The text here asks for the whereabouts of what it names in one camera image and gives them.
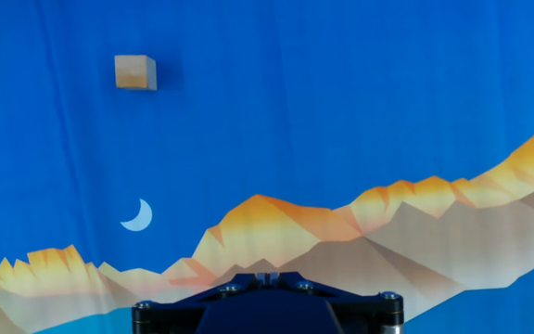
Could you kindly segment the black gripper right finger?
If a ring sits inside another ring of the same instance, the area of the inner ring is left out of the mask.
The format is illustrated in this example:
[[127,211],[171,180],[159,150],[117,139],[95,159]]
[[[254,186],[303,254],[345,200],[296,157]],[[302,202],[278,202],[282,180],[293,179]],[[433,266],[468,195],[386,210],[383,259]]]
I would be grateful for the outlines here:
[[304,333],[373,333],[404,331],[404,300],[394,291],[359,295],[310,281],[296,272],[266,275],[266,288],[283,294],[275,299],[277,320],[299,325]]

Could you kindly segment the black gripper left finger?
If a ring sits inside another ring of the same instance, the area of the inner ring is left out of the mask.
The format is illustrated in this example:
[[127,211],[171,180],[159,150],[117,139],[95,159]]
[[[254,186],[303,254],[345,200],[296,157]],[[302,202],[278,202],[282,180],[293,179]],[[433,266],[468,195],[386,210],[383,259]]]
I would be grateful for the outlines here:
[[132,306],[133,334],[195,334],[203,315],[215,302],[264,288],[267,275],[236,274],[230,281],[178,302],[151,300]]

